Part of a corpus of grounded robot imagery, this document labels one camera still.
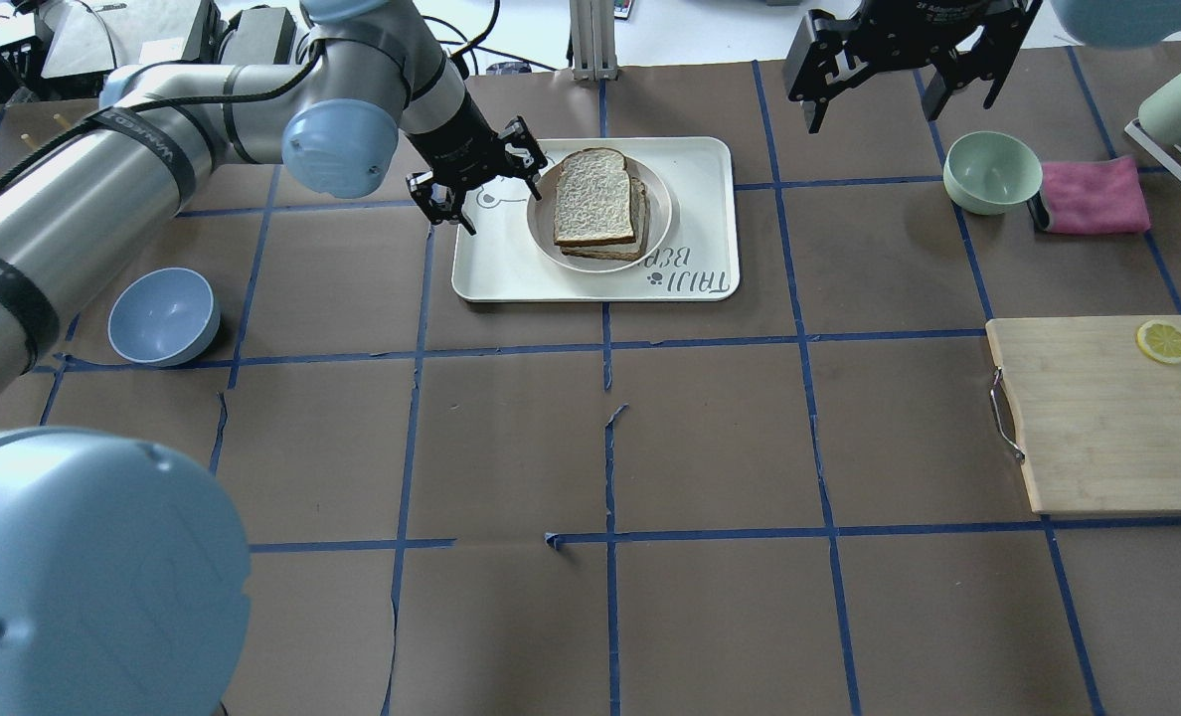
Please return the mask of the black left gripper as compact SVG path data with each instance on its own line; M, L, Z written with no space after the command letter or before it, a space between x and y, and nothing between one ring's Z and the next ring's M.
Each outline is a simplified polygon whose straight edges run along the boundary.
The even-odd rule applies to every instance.
M406 137L428 164L406 177L406 189L432 226L450 223L476 236L463 193L500 177L521 180L531 198L544 198L539 181L549 160L523 116L496 131L475 100L465 99L443 125Z

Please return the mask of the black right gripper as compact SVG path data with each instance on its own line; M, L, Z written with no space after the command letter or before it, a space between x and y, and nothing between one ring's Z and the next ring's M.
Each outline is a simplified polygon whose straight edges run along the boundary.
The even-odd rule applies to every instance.
M803 110L807 131L818 134L844 90L872 76L933 67L922 98L927 121L973 82L990 84L984 108L992 108L1040 8L1040 1L863 1L849 18L809 9L787 51L787 99Z

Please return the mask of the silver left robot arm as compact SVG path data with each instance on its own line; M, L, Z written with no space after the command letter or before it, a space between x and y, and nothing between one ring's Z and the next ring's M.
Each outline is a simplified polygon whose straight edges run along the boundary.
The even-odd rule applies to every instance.
M0 177L0 393L228 163L280 163L363 198L405 137L433 224L533 183L523 119L496 131L410 1L304 1L307 60L116 70L102 105ZM252 552L213 471L87 428L0 431L0 715L217 715Z

